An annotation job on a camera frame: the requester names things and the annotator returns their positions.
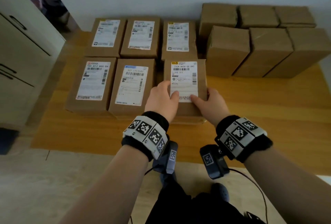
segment cabinet door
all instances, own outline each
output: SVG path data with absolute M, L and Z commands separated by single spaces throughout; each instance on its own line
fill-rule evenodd
M 49 55 L 57 57 L 65 39 L 31 0 L 0 0 L 0 13 Z
M 52 58 L 0 16 L 0 65 L 11 75 L 35 86 Z
M 33 87 L 9 75 L 0 74 L 0 123 L 24 125 L 30 110 Z

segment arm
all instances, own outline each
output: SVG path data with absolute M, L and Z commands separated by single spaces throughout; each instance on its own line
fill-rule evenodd
M 165 131 L 176 115 L 179 101 L 179 92 L 169 97 L 169 84 L 170 81 L 164 81 L 151 90 L 144 113 L 153 117 Z M 123 143 L 101 178 L 66 213 L 60 224 L 123 224 L 129 221 L 152 154 L 132 137 L 126 136 Z
M 231 115 L 215 89 L 209 88 L 208 101 L 193 95 L 191 100 L 215 128 Z M 331 187 L 317 176 L 273 147 L 253 152 L 244 165 L 287 223 L 331 223 Z

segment person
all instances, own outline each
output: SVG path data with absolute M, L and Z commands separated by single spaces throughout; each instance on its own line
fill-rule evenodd
M 167 131 L 174 119 L 179 92 L 169 97 L 163 81 L 151 89 L 145 113 Z M 231 117 L 223 97 L 209 88 L 207 101 L 191 96 L 192 102 L 215 128 Z M 60 224 L 122 224 L 128 223 L 135 204 L 150 153 L 136 144 L 132 137 L 122 141 L 101 178 L 84 193 L 66 213 Z M 244 165 L 287 223 L 331 223 L 331 187 L 317 176 L 305 172 L 274 147 L 254 151 Z M 163 180 L 147 223 L 253 223 L 228 203 L 220 185 L 211 194 L 202 193 L 191 199 L 174 176 Z

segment cardboard box with shipping label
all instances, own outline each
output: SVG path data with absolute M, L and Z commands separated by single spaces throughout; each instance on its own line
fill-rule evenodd
M 65 109 L 87 116 L 109 116 L 117 58 L 83 57 Z
M 158 57 L 161 20 L 159 17 L 128 19 L 121 50 L 121 58 Z
M 291 40 L 283 28 L 250 28 L 250 55 L 234 76 L 263 77 L 293 52 Z
M 213 26 L 207 44 L 206 73 L 230 77 L 249 53 L 247 29 Z
M 195 21 L 164 21 L 162 61 L 198 58 Z
M 203 124 L 205 118 L 199 109 L 192 103 L 190 95 L 196 95 L 207 100 L 207 80 L 205 59 L 193 61 L 164 62 L 164 80 L 170 80 L 169 95 L 179 91 L 179 105 L 174 124 Z
M 84 55 L 119 58 L 125 28 L 125 18 L 95 19 Z
M 237 19 L 236 5 L 204 3 L 201 11 L 199 39 L 207 41 L 214 25 L 234 28 Z
M 322 28 L 287 28 L 294 52 L 265 77 L 292 78 L 331 53 L 331 42 Z
M 316 27 L 314 17 L 306 6 L 276 6 L 275 11 L 280 21 L 279 27 L 281 28 Z
M 123 120 L 143 114 L 154 84 L 154 59 L 119 59 L 109 112 Z
M 241 5 L 239 7 L 241 28 L 276 28 L 278 17 L 272 6 Z

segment person's right arm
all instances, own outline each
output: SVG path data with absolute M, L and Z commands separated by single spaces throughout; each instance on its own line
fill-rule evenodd
M 192 102 L 215 128 L 231 115 L 223 97 L 209 88 L 209 99 Z M 275 148 L 253 152 L 245 167 L 286 223 L 331 223 L 331 186 L 304 171 Z

